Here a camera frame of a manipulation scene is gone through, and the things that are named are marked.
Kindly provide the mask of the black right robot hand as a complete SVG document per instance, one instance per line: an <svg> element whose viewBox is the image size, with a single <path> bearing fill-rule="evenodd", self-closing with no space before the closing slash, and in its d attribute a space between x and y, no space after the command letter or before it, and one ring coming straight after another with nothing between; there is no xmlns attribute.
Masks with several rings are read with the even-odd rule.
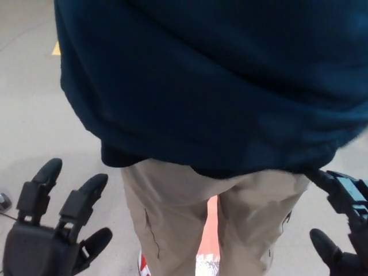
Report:
<svg viewBox="0 0 368 276"><path fill-rule="evenodd" d="M367 275L367 181L336 171L305 173L328 193L327 200L337 214L348 218L348 238L355 253L343 252L323 231L312 229L311 242L330 275Z"/></svg>

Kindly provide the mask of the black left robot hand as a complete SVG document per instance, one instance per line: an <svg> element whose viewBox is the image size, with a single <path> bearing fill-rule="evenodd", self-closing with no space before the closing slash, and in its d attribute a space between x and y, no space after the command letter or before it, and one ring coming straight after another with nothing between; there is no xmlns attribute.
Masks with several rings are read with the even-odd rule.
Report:
<svg viewBox="0 0 368 276"><path fill-rule="evenodd" d="M110 243L113 234L102 228L88 239L78 235L93 213L94 204L108 182L107 174L91 177L66 199L56 228L42 226L50 192L56 185L63 162L53 158L25 182L17 203L18 217L7 234L3 252L4 275L77 275L89 268Z"/></svg>

